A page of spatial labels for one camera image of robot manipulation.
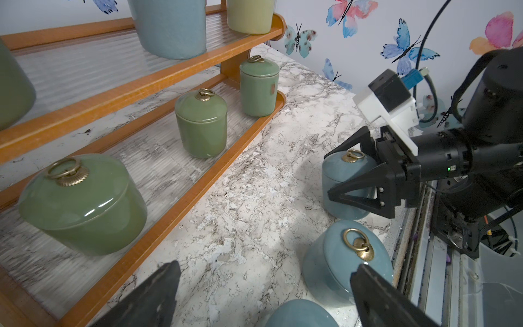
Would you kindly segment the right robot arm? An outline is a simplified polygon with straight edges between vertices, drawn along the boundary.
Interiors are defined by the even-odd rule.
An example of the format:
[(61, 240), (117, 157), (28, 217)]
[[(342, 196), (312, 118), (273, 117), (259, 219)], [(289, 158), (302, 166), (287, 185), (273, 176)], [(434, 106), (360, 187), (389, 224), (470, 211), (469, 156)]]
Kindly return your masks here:
[(522, 211), (522, 49), (478, 59), (452, 98), (459, 128), (412, 137), (410, 91), (429, 78), (386, 70), (354, 97), (369, 122), (385, 124), (380, 137), (362, 127), (324, 156), (324, 207), (338, 219), (392, 219), (397, 206), (420, 205), (424, 182), (441, 181), (434, 233), (476, 259), (487, 234)]

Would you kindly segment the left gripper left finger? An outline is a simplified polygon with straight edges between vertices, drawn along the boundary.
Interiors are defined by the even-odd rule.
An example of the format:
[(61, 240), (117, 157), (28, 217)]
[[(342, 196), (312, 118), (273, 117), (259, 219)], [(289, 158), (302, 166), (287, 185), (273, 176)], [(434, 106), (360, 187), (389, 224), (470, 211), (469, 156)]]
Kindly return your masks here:
[(181, 278), (178, 261), (161, 266), (94, 326), (170, 326)]

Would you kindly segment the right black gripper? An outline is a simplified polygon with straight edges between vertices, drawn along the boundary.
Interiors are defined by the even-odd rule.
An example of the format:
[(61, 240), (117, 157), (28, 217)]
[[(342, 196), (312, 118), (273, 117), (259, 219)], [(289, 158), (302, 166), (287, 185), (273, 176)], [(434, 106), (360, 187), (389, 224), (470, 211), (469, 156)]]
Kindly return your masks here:
[[(329, 155), (350, 150), (359, 144), (365, 155), (379, 160), (377, 167), (335, 185), (328, 190), (327, 195), (333, 202), (394, 219), (396, 207), (402, 203), (407, 208), (419, 206), (421, 164), (391, 127), (383, 126), (380, 132), (381, 137), (375, 141), (369, 128), (364, 126), (324, 155), (326, 159)], [(352, 194), (369, 189), (374, 191), (374, 196)]]

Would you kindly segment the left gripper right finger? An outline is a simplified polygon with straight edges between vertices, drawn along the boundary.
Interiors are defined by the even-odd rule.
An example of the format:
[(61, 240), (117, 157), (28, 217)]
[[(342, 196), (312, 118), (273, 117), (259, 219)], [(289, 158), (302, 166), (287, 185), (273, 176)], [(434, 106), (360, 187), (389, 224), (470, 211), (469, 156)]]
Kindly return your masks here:
[(369, 265), (359, 265), (350, 283), (363, 327), (438, 327)]

